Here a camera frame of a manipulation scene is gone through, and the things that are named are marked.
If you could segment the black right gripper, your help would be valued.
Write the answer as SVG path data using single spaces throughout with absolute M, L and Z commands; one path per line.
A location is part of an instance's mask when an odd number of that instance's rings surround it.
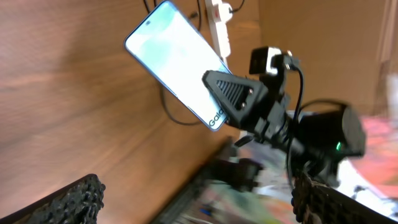
M 202 81 L 228 117 L 230 126 L 238 129 L 253 126 L 256 110 L 260 117 L 252 130 L 255 140 L 290 152 L 300 100 L 296 103 L 294 116 L 290 118 L 286 112 L 290 98 L 284 88 L 287 72 L 299 73 L 300 62 L 289 54 L 281 54 L 274 56 L 272 63 L 278 69 L 276 76 L 259 74 L 259 80 L 253 80 L 208 70 Z

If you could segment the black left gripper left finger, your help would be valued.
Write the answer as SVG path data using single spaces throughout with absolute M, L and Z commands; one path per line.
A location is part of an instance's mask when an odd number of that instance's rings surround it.
M 1 224 L 96 224 L 106 186 L 88 174 L 1 218 Z

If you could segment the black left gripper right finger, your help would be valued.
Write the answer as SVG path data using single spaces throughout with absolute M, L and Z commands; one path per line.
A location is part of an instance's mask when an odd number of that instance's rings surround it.
M 293 213 L 299 223 L 396 224 L 397 222 L 339 191 L 312 180 L 304 172 L 295 178 Z

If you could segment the blue Galaxy smartphone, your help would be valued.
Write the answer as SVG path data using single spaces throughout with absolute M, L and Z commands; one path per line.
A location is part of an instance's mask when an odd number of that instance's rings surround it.
M 204 85 L 228 67 L 171 1 L 160 3 L 125 39 L 126 50 L 212 131 L 227 119 Z

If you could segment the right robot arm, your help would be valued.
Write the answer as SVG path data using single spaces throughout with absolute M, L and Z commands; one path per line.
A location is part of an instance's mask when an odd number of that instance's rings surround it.
M 209 70 L 202 81 L 227 116 L 227 124 L 247 131 L 249 141 L 285 152 L 288 181 L 300 172 L 339 185 L 338 166 L 347 157 L 363 157 L 366 133 L 355 110 L 334 99 L 302 103 L 304 74 L 288 54 L 267 59 L 275 75 L 258 80 Z

